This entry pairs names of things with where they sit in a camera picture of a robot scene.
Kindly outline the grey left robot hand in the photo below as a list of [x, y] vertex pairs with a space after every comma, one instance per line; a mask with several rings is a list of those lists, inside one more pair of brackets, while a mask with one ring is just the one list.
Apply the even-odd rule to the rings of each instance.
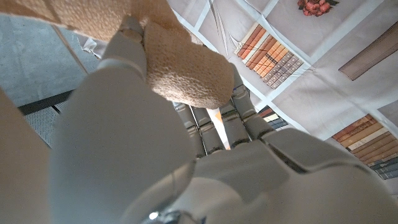
[[225, 107], [234, 149], [197, 158], [183, 115], [146, 85], [144, 31], [125, 17], [72, 92], [50, 157], [55, 223], [396, 223], [397, 202], [354, 156]]

